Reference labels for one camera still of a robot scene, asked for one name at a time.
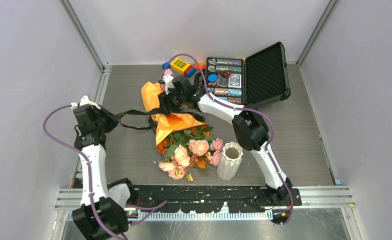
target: ribbed ceramic vase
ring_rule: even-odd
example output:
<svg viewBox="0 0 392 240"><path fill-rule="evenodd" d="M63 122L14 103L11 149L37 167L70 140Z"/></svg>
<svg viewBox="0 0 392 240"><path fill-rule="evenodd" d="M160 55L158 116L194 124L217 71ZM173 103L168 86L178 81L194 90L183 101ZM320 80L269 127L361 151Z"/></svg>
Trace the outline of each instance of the ribbed ceramic vase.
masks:
<svg viewBox="0 0 392 240"><path fill-rule="evenodd" d="M222 148L221 158L216 172L222 180L230 180L235 176L241 163L243 149L235 142L229 142Z"/></svg>

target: wall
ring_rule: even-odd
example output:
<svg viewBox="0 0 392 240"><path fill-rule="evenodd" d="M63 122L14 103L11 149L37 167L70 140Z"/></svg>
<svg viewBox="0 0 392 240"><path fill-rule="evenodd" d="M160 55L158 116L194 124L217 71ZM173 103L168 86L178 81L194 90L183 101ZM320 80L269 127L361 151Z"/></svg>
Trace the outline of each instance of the wall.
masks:
<svg viewBox="0 0 392 240"><path fill-rule="evenodd" d="M0 0L0 240L43 240L77 155L42 131L46 115L96 88L99 70L59 1ZM49 131L72 143L64 110Z"/></svg>
<svg viewBox="0 0 392 240"><path fill-rule="evenodd" d="M111 65L178 53L245 58L278 41L296 62L328 0L71 0Z"/></svg>
<svg viewBox="0 0 392 240"><path fill-rule="evenodd" d="M392 239L392 1L340 1L302 71L366 238Z"/></svg>

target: gray wooden tabletop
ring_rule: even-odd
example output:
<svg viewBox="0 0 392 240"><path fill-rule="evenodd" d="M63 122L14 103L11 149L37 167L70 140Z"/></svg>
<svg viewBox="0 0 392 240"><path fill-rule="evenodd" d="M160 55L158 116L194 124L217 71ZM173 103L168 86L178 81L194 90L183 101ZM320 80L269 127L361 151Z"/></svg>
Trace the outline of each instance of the gray wooden tabletop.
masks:
<svg viewBox="0 0 392 240"><path fill-rule="evenodd" d="M146 82L157 82L159 65L118 65L112 68L103 106L116 114L130 109L144 111L140 90ZM272 149L287 176L295 186L332 185L331 175L318 138L312 108L297 65L288 65L292 94L285 101L260 107L275 126ZM201 114L214 129L211 134L228 143L236 141L232 127L213 115ZM146 116L125 116L122 122L135 127L148 125ZM241 165L229 181L218 177L210 166L209 176L190 172L194 181L172 180L162 172L158 161L163 156L156 150L151 130L133 130L120 125L107 135L107 182L129 178L134 184L196 185L264 185L264 177L253 156L245 151Z"/></svg>

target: blue disc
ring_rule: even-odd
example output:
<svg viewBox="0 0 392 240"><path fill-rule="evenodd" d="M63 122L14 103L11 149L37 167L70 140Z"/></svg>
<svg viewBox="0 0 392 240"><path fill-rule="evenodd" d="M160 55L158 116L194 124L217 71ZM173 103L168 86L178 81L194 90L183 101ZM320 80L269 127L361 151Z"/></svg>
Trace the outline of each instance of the blue disc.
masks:
<svg viewBox="0 0 392 240"><path fill-rule="evenodd" d="M216 76L216 74L210 74L208 76L208 81L211 82L211 83L216 82L216 79L218 79L218 76Z"/></svg>

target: yellow lego brick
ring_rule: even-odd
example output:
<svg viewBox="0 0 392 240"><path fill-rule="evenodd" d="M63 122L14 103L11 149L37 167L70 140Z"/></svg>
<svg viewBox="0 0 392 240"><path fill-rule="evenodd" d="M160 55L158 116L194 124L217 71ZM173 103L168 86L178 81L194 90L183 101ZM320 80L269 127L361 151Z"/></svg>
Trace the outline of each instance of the yellow lego brick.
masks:
<svg viewBox="0 0 392 240"><path fill-rule="evenodd" d="M176 58L172 63L171 63L171 68L180 74L184 74L184 71L190 66L187 62Z"/></svg>

